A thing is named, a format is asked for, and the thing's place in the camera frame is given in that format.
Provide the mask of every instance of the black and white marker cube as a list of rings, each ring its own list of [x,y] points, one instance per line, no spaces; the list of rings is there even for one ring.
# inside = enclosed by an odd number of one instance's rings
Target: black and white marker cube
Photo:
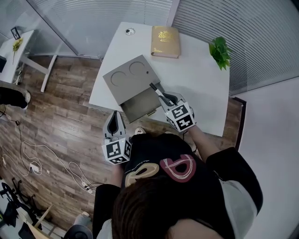
[[[130,160],[131,148],[128,137],[102,145],[106,161],[119,164]]]
[[[177,131],[182,132],[195,125],[192,111],[187,102],[165,113],[168,122]]]

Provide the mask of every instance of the black t-shirt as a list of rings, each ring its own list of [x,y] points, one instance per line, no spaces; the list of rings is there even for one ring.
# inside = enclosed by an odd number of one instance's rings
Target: black t-shirt
[[[212,228],[225,239],[243,237],[263,203],[255,174],[235,148],[211,155],[204,163],[186,142],[173,134],[156,138],[148,134],[134,136],[124,172],[122,188],[145,177],[166,176],[178,183],[188,199],[187,217]],[[94,238],[111,218],[120,190],[110,184],[97,188]]]

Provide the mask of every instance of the book cover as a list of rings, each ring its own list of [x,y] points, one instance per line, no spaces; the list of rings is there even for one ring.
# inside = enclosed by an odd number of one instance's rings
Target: book cover
[[[178,30],[172,27],[153,26],[151,55],[178,58],[180,54]]]

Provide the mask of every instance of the person's left arm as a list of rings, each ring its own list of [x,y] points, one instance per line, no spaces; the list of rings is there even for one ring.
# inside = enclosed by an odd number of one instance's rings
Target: person's left arm
[[[93,238],[97,238],[105,221],[111,218],[114,201],[121,190],[124,171],[120,165],[114,165],[110,184],[97,187],[93,209]]]

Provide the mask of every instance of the white table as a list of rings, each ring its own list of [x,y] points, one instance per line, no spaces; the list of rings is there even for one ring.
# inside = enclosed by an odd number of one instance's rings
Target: white table
[[[134,28],[135,34],[125,30]],[[180,34],[181,55],[178,59],[150,54],[151,26],[122,22],[105,55],[89,103],[122,111],[103,75],[125,62],[144,55],[161,80],[165,91],[180,93],[193,108],[198,126],[206,133],[223,135],[228,106],[229,68],[220,70],[210,56],[207,43]],[[149,118],[166,122],[162,107]]]
[[[13,43],[15,42],[14,38],[9,39],[8,41],[6,41],[2,44],[2,46],[0,48],[0,56],[3,56],[4,58],[6,58],[7,62],[4,66],[3,71],[0,73],[0,80],[8,82],[8,83],[12,83],[14,80],[14,75],[15,75],[16,69],[18,67],[18,64],[21,61],[21,62],[25,63],[26,65],[29,65],[29,66],[35,68],[36,70],[45,74],[45,78],[43,80],[43,85],[41,88],[41,92],[44,92],[51,69],[53,67],[53,64],[55,62],[57,55],[54,55],[52,57],[52,60],[51,60],[48,68],[44,68],[43,66],[41,66],[41,65],[35,63],[34,61],[30,60],[29,58],[27,58],[27,56],[24,55],[24,50],[25,50],[28,42],[30,41],[33,33],[34,33],[34,30],[26,32],[21,35],[21,38],[23,38],[23,42],[15,54],[13,52]]]

